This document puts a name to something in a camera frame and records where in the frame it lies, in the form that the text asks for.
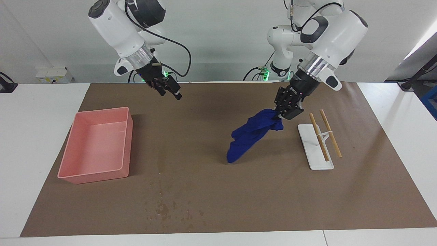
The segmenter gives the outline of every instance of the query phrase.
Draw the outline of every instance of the blue cloth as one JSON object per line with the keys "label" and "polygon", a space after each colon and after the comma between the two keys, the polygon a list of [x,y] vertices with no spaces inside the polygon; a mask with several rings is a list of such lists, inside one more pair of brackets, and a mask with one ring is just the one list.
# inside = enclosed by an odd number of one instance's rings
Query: blue cloth
{"label": "blue cloth", "polygon": [[282,119],[273,119],[277,111],[264,109],[254,117],[248,119],[247,123],[232,132],[233,141],[229,147],[228,163],[238,160],[256,142],[263,138],[269,130],[283,130]]}

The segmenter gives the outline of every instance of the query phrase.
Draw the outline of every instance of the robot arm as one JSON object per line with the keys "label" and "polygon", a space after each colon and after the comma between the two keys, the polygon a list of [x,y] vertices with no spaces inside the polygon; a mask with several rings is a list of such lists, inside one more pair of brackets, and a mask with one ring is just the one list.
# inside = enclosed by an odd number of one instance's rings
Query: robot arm
{"label": "robot arm", "polygon": [[122,0],[118,3],[98,0],[90,8],[88,17],[120,57],[115,65],[115,75],[122,76],[135,70],[161,95],[169,91],[180,100],[180,86],[171,76],[164,76],[163,67],[155,56],[155,49],[151,47],[164,43],[164,40],[151,37],[143,30],[139,31],[130,20],[136,20],[144,28],[162,34],[162,28],[156,25],[163,21],[165,11],[159,0]]}
{"label": "robot arm", "polygon": [[[275,99],[278,117],[293,119],[304,110],[302,102],[320,83],[335,91],[342,85],[334,72],[345,64],[354,49],[364,38],[368,25],[363,18],[351,10],[345,10],[342,1],[294,0],[290,5],[290,26],[273,27],[268,41],[275,49],[271,69],[278,76],[285,76],[293,54],[291,47],[304,46],[310,50],[301,60],[298,71],[287,88],[280,88]],[[320,10],[322,15],[311,19],[308,9]]]}

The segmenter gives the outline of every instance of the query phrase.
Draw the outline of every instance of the brown table mat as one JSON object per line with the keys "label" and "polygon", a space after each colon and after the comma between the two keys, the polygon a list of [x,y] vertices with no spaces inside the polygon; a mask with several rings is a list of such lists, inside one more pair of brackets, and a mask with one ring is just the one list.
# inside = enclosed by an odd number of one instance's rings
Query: brown table mat
{"label": "brown table mat", "polygon": [[[356,84],[321,85],[305,113],[270,131],[236,165],[230,134],[273,107],[286,84],[183,84],[181,101],[145,84],[92,84],[80,111],[127,106],[130,176],[74,185],[59,157],[21,236],[261,232],[437,227],[437,221]],[[324,109],[343,158],[309,169],[298,124]]]}

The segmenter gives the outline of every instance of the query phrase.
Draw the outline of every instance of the pink tray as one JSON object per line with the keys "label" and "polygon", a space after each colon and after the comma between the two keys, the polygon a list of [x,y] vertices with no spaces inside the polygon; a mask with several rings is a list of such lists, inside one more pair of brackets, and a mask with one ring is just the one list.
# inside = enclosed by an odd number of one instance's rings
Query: pink tray
{"label": "pink tray", "polygon": [[129,108],[77,113],[58,178],[82,184],[127,177],[132,125]]}

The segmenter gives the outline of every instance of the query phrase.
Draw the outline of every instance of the black cable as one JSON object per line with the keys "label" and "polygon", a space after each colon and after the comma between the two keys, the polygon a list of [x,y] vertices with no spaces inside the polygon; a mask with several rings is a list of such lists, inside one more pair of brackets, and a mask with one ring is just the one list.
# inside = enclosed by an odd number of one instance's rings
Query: black cable
{"label": "black cable", "polygon": [[159,63],[161,66],[163,66],[163,67],[166,67],[166,68],[168,68],[168,69],[170,69],[170,70],[172,70],[173,72],[174,72],[174,74],[177,74],[177,75],[179,75],[179,76],[181,76],[181,77],[185,77],[186,75],[187,75],[187,73],[188,73],[188,71],[184,74],[184,75],[181,75],[178,71],[176,71],[176,70],[174,70],[172,67],[170,67],[169,65],[167,65],[167,64],[165,64],[165,63]]}
{"label": "black cable", "polygon": [[270,59],[272,59],[273,55],[274,55],[274,52],[272,53],[270,58],[267,60],[266,64],[264,64],[264,67],[267,66],[267,64],[269,63]]}
{"label": "black cable", "polygon": [[257,76],[257,75],[258,75],[258,78],[257,78],[257,80],[258,80],[260,78],[260,75],[263,75],[263,73],[259,73],[259,74],[254,75],[252,78],[252,81],[255,79],[255,76]]}
{"label": "black cable", "polygon": [[177,74],[172,73],[172,72],[169,72],[168,74],[169,74],[169,75],[174,75],[174,77],[175,77],[175,79],[176,79],[176,82],[179,82],[178,79],[177,79]]}
{"label": "black cable", "polygon": [[340,7],[342,7],[342,5],[341,4],[339,4],[339,3],[329,3],[329,4],[325,4],[325,5],[323,5],[323,6],[321,6],[318,10],[316,10],[309,18],[308,18],[308,20],[306,20],[305,21],[305,23],[302,25],[302,27],[298,27],[297,28],[297,30],[295,30],[294,28],[293,28],[293,25],[291,25],[291,28],[292,28],[292,30],[294,31],[294,32],[300,32],[300,31],[302,31],[302,29],[305,27],[305,25],[314,17],[314,15],[316,15],[319,11],[321,11],[323,8],[325,8],[325,7],[327,7],[327,6],[329,6],[329,5],[338,5],[338,6],[340,6]]}
{"label": "black cable", "polygon": [[0,72],[0,74],[15,84],[15,82],[9,76],[7,76],[5,73]]}
{"label": "black cable", "polygon": [[[431,69],[431,70],[428,70],[426,73],[424,73],[424,74],[422,74],[422,76],[423,75],[425,75],[425,74],[429,74],[430,72],[432,72],[434,69],[436,69],[437,68],[437,66],[435,66],[433,69]],[[400,82],[404,82],[404,81],[408,81],[408,80],[410,80],[412,77],[409,77],[409,78],[407,78],[407,79],[403,79],[403,80],[400,80]]]}
{"label": "black cable", "polygon": [[192,59],[191,59],[191,52],[190,52],[190,50],[189,50],[185,45],[183,45],[183,44],[181,44],[181,43],[179,43],[179,42],[176,42],[176,41],[171,40],[171,39],[169,39],[169,38],[163,37],[163,36],[161,36],[161,35],[159,35],[159,34],[156,34],[156,33],[154,33],[154,32],[151,32],[151,31],[147,30],[146,28],[144,28],[143,26],[137,24],[137,23],[136,23],[134,20],[132,20],[132,18],[129,16],[129,13],[128,13],[128,4],[125,4],[125,13],[126,13],[126,15],[128,16],[129,20],[130,20],[130,21],[131,21],[135,26],[141,28],[142,30],[144,30],[144,31],[146,31],[146,32],[148,32],[148,33],[150,33],[150,34],[152,34],[152,35],[158,37],[158,38],[162,38],[162,39],[164,39],[164,40],[167,40],[167,41],[169,41],[169,42],[172,42],[172,43],[174,43],[174,44],[177,44],[177,45],[181,46],[182,48],[184,48],[184,49],[188,52],[188,56],[190,57],[190,61],[189,61],[189,63],[188,63],[187,71],[185,72],[184,75],[181,75],[180,73],[176,72],[176,71],[175,71],[173,68],[171,68],[170,66],[168,66],[168,65],[165,65],[165,66],[164,66],[164,64],[163,64],[164,67],[169,68],[169,69],[172,70],[173,72],[177,73],[179,76],[181,76],[181,77],[185,77],[185,76],[188,74],[188,72],[190,71],[190,68],[191,68],[191,60],[192,60]]}
{"label": "black cable", "polygon": [[134,74],[133,81],[135,83],[135,76],[139,75],[138,73]]}
{"label": "black cable", "polygon": [[249,72],[247,72],[247,74],[244,76],[243,81],[245,81],[246,78],[247,78],[247,76],[249,76],[249,74],[250,74],[252,71],[255,71],[256,69],[259,69],[259,68],[258,68],[258,67],[254,67],[254,68],[252,68]]}
{"label": "black cable", "polygon": [[128,83],[131,82],[132,74],[134,73],[134,71],[135,71],[135,70],[132,70],[131,73],[129,74]]}

